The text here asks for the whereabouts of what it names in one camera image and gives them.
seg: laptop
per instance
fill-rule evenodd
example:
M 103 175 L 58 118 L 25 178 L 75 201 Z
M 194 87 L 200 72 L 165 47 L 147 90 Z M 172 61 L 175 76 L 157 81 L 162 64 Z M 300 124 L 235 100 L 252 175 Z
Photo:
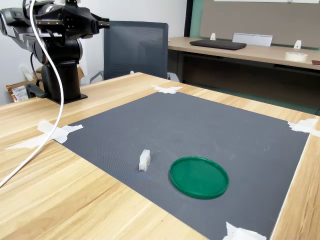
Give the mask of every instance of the laptop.
M 247 46 L 246 43 L 232 42 L 232 41 L 219 41 L 219 40 L 198 40 L 191 41 L 191 45 L 198 47 L 214 48 L 214 49 L 226 49 L 226 50 L 239 50 Z

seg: wooden desk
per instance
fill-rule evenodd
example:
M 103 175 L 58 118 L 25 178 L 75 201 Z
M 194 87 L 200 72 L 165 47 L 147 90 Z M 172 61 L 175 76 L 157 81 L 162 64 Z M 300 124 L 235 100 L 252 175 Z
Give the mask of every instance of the wooden desk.
M 285 121 L 314 118 L 279 106 L 165 79 L 133 75 L 84 86 L 87 99 L 64 106 L 59 127 L 72 124 L 164 88 Z M 40 135 L 59 105 L 33 98 L 0 107 L 0 179 L 34 149 L 4 150 Z M 320 138 L 310 136 L 274 232 L 274 239 L 320 239 Z M 205 239 L 148 199 L 55 141 L 0 188 L 3 239 Z
M 232 59 L 241 59 L 269 64 L 279 64 L 305 69 L 320 70 L 320 65 L 312 65 L 312 60 L 320 61 L 320 51 L 317 50 L 293 49 L 292 47 L 282 46 L 265 47 L 248 45 L 243 49 L 233 51 L 202 46 L 192 46 L 190 44 L 190 42 L 200 40 L 200 38 L 176 37 L 170 38 L 170 40 L 171 41 L 168 43 L 168 49 L 180 52 L 204 54 Z M 289 61 L 285 59 L 285 54 L 287 52 L 308 54 L 308 58 L 305 62 Z

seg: white cable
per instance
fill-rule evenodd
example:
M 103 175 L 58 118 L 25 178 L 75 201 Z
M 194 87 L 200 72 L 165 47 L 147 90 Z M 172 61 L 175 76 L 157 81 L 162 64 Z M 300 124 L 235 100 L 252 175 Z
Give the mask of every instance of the white cable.
M 46 57 L 48 58 L 50 64 L 51 64 L 51 67 L 53 68 L 54 72 L 55 72 L 55 75 L 56 75 L 56 78 L 58 79 L 58 82 L 59 82 L 59 86 L 60 86 L 60 93 L 61 93 L 61 106 L 60 106 L 60 111 L 59 111 L 59 115 L 58 115 L 58 118 L 53 126 L 53 129 L 52 131 L 48 134 L 46 140 L 26 159 L 24 160 L 12 173 L 10 173 L 1 183 L 0 183 L 0 188 L 10 179 L 12 178 L 17 172 L 19 172 L 39 151 L 40 149 L 46 144 L 46 142 L 50 139 L 51 135 L 54 133 L 54 131 L 56 130 L 57 128 L 57 125 L 60 121 L 60 118 L 61 118 L 61 115 L 62 115 L 62 110 L 64 108 L 64 102 L 65 102 L 65 97 L 64 97 L 64 90 L 63 90 L 63 87 L 62 87 L 62 83 L 61 83 L 61 79 L 60 79 L 60 76 L 59 76 L 59 73 L 57 71 L 57 68 L 54 64 L 54 62 L 52 61 L 52 59 L 50 58 L 45 46 L 42 44 L 41 40 L 40 40 L 40 37 L 37 33 L 37 29 L 35 27 L 35 23 L 34 23 L 34 17 L 33 17 L 33 11 L 34 11 L 34 5 L 35 5 L 35 2 L 36 0 L 32 0 L 32 3 L 30 4 L 30 21 L 31 21 L 31 26 L 32 26 L 32 29 L 33 29 L 33 32 L 35 34 L 35 37 L 38 41 L 38 43 L 40 44 L 44 54 L 46 55 Z

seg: chair backrest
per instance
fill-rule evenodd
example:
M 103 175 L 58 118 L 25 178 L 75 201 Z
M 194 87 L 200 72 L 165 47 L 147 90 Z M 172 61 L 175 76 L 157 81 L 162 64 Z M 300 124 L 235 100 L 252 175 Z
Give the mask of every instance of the chair backrest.
M 104 79 L 131 71 L 167 79 L 168 24 L 111 21 L 104 30 Z

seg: green lid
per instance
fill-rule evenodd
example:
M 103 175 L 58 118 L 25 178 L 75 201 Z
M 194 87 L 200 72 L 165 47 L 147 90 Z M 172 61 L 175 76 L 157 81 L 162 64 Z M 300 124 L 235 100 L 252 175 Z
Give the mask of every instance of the green lid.
M 183 194 L 196 199 L 215 199 L 229 185 L 227 172 L 217 163 L 197 156 L 176 160 L 170 167 L 170 179 Z

